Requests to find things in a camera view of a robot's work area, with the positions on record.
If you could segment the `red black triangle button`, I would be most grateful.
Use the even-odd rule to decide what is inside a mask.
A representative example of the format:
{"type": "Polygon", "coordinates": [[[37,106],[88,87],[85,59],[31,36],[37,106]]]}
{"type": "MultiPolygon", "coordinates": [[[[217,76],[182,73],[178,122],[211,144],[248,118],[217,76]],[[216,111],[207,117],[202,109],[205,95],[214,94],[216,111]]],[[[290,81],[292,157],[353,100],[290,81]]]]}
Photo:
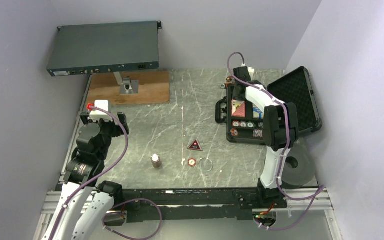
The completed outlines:
{"type": "Polygon", "coordinates": [[[194,151],[203,151],[201,144],[197,139],[195,139],[188,147],[188,150],[194,150],[194,151]]]}

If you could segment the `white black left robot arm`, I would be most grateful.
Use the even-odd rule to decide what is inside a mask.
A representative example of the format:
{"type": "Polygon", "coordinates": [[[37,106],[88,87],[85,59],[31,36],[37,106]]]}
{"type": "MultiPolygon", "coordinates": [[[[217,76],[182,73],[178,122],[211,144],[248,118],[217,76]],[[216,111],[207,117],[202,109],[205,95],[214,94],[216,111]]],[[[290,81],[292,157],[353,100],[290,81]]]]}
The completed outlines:
{"type": "Polygon", "coordinates": [[[107,173],[105,160],[113,138],[130,133],[126,115],[114,120],[105,111],[82,112],[71,160],[66,166],[59,202],[44,240],[87,240],[107,211],[124,203],[121,185],[98,178],[107,173]]]}

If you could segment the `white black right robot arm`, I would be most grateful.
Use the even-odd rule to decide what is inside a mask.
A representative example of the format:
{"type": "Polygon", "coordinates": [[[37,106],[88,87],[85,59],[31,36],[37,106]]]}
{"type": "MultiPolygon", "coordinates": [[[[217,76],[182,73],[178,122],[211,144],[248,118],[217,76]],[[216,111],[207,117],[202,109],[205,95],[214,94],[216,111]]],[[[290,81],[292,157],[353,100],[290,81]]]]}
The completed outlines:
{"type": "Polygon", "coordinates": [[[262,137],[267,152],[260,176],[264,189],[255,194],[255,200],[260,207],[267,208],[275,201],[270,189],[282,185],[285,160],[300,135],[297,107],[276,98],[263,85],[252,82],[248,67],[234,68],[231,74],[239,96],[264,111],[262,137]]]}

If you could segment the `red playing card deck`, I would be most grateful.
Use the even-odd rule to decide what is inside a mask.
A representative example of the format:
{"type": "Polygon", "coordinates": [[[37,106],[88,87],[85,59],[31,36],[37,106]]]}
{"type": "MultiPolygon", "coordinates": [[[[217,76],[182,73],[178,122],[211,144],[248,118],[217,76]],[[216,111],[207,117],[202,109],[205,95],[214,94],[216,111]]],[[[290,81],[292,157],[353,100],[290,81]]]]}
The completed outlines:
{"type": "Polygon", "coordinates": [[[246,102],[233,99],[231,102],[231,116],[237,118],[246,117],[246,102]]]}

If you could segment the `clear round plastic disc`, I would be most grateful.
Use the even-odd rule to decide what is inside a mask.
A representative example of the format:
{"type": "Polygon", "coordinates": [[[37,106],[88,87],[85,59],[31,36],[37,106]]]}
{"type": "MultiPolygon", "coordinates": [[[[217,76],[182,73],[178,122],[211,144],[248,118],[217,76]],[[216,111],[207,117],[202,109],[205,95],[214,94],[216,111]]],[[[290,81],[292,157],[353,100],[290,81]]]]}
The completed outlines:
{"type": "Polygon", "coordinates": [[[203,173],[207,173],[212,171],[214,167],[214,163],[211,159],[209,158],[201,158],[198,162],[198,167],[203,173]]]}

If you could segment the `single red poker chip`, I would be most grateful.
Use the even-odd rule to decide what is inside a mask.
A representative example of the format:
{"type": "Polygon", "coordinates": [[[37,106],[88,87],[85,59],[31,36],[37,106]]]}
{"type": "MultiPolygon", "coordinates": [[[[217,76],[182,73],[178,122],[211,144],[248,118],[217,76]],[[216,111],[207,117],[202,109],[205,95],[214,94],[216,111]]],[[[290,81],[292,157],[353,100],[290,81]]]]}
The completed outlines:
{"type": "Polygon", "coordinates": [[[197,160],[194,159],[194,158],[190,158],[190,159],[188,159],[187,164],[188,164],[190,167],[194,167],[194,166],[196,166],[196,164],[197,164],[197,160]]]}

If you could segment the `black poker set case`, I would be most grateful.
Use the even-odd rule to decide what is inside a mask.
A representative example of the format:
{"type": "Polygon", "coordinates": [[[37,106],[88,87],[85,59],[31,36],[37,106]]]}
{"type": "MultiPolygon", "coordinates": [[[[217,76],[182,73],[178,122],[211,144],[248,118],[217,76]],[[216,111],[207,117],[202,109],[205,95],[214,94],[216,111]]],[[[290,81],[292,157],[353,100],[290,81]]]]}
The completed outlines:
{"type": "MultiPolygon", "coordinates": [[[[263,138],[231,136],[230,130],[233,121],[263,123],[263,119],[253,118],[253,107],[257,106],[247,100],[245,100],[246,117],[231,115],[234,86],[234,84],[229,85],[226,89],[226,96],[216,103],[215,122],[226,124],[226,138],[231,143],[264,145],[263,138]]],[[[305,67],[300,66],[270,83],[267,90],[279,100],[296,105],[300,137],[313,134],[322,128],[323,122],[317,107],[310,74],[305,67]]]]}

